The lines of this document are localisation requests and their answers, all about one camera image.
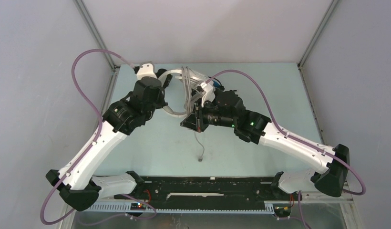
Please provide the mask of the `large black blue headphones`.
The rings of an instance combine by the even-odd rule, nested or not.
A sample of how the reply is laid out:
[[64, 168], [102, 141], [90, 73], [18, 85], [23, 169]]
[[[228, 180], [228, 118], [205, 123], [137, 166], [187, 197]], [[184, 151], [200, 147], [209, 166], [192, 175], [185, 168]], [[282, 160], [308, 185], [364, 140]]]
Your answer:
[[209, 82], [209, 84], [213, 87], [213, 94], [215, 96], [221, 94], [221, 93], [224, 93], [224, 92], [233, 92], [234, 94], [238, 95], [237, 93], [237, 90], [229, 90], [229, 89], [226, 89], [222, 83], [217, 80], [217, 79], [213, 79]]

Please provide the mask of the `small black headphones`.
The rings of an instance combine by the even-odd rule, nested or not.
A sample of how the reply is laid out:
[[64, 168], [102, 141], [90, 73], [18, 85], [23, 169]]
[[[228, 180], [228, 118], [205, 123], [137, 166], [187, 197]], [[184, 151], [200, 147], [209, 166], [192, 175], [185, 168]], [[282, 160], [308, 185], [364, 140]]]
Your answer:
[[169, 84], [173, 78], [171, 71], [161, 68], [161, 69], [157, 70], [155, 75], [156, 75], [157, 79], [159, 79], [159, 81], [162, 84], [163, 92], [165, 92], [166, 88], [169, 86]]

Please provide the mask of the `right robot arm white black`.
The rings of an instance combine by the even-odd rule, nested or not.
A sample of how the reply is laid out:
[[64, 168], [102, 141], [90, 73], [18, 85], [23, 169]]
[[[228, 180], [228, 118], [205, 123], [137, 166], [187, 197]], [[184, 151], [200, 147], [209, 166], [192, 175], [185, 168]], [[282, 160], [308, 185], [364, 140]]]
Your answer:
[[284, 199], [305, 187], [313, 187], [331, 197], [341, 196], [348, 173], [345, 166], [350, 163], [348, 147], [321, 145], [286, 132], [276, 127], [269, 117], [247, 110], [233, 91], [218, 92], [212, 102], [204, 105], [201, 102], [201, 99], [195, 101], [192, 113], [180, 123], [181, 127], [198, 133], [210, 125], [231, 127], [247, 143], [280, 150], [310, 165], [308, 170], [276, 173], [270, 187], [274, 198]]

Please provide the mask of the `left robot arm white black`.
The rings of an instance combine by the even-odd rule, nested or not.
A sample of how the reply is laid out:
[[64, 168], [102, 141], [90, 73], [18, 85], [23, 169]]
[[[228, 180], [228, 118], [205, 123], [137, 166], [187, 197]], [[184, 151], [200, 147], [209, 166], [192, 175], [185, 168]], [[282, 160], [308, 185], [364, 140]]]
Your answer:
[[76, 211], [84, 211], [101, 198], [128, 194], [140, 198], [144, 180], [134, 171], [122, 175], [96, 177], [94, 173], [109, 153], [134, 129], [145, 125], [156, 109], [165, 106], [164, 88], [153, 77], [135, 82], [133, 91], [112, 103], [84, 148], [60, 170], [50, 170], [47, 180], [57, 187], [60, 197]]

